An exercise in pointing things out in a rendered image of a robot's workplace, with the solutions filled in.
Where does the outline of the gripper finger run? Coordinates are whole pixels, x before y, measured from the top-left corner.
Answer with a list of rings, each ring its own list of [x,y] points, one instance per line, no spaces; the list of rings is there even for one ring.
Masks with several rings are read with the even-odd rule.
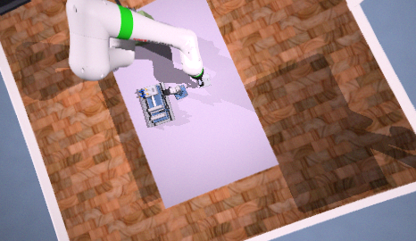
[[[199,79],[198,85],[199,85],[200,87],[204,86],[204,83],[203,83],[203,79],[202,79],[202,78],[201,78],[201,80]]]

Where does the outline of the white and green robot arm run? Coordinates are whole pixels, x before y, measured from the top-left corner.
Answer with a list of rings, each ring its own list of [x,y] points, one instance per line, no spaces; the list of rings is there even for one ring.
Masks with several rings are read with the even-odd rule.
[[[134,62],[136,41],[178,48],[182,70],[192,79],[204,75],[197,36],[108,0],[68,0],[71,70],[81,79],[98,81]],[[110,38],[110,47],[108,41]],[[110,59],[109,59],[110,58]],[[199,72],[200,71],[200,72]],[[103,75],[102,75],[103,74]]]

